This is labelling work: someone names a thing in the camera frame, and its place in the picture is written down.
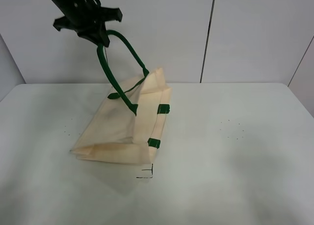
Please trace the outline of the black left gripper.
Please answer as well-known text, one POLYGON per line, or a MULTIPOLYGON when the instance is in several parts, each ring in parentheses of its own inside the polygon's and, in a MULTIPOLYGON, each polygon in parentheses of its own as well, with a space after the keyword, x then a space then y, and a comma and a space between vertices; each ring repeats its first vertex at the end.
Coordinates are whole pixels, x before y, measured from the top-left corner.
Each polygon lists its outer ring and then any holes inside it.
POLYGON ((55 19, 53 26, 60 31, 69 29, 77 32, 95 45, 109 47, 110 40, 106 31, 107 21, 122 21, 119 8, 102 7, 100 0, 51 0, 64 14, 55 19))

